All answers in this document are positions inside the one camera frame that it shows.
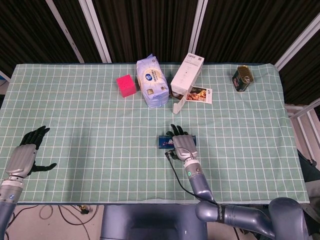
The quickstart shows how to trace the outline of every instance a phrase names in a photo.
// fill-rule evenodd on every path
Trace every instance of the green checkered tablecloth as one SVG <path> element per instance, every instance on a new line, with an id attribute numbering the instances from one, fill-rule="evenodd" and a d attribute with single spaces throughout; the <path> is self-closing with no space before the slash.
<path id="1" fill-rule="evenodd" d="M 179 65 L 161 68 L 170 80 Z M 204 65 L 195 85 L 213 90 L 212 104 L 187 102 L 174 115 L 171 98 L 159 108 L 140 91 L 122 98 L 116 78 L 136 79 L 134 64 L 17 65 L 0 110 L 0 177 L 23 135 L 46 125 L 36 162 L 57 166 L 25 180 L 22 203 L 196 203 L 157 148 L 173 123 L 196 135 L 218 202 L 308 202 L 279 74 L 271 64 L 249 68 L 254 83 L 238 93 L 237 65 Z M 191 190 L 183 164 L 174 167 Z"/>

